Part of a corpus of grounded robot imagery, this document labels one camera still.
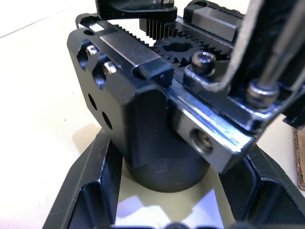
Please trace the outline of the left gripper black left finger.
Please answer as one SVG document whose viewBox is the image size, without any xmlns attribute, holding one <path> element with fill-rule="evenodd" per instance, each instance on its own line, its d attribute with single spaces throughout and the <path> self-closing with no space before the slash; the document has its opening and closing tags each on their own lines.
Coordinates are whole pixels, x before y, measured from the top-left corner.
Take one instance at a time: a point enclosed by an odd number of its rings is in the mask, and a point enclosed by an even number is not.
<svg viewBox="0 0 305 229">
<path fill-rule="evenodd" d="M 123 157 L 104 133 L 71 166 L 46 229 L 110 229 L 115 224 Z"/>
</svg>

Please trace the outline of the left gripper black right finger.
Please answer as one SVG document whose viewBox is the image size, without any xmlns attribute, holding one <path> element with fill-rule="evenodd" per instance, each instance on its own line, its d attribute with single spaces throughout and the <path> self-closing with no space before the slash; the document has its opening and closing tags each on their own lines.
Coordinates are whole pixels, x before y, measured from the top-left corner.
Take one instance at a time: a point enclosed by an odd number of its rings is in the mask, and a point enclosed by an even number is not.
<svg viewBox="0 0 305 229">
<path fill-rule="evenodd" d="M 303 229 L 305 198 L 284 170 L 255 146 L 220 175 L 234 220 L 254 229 Z"/>
</svg>

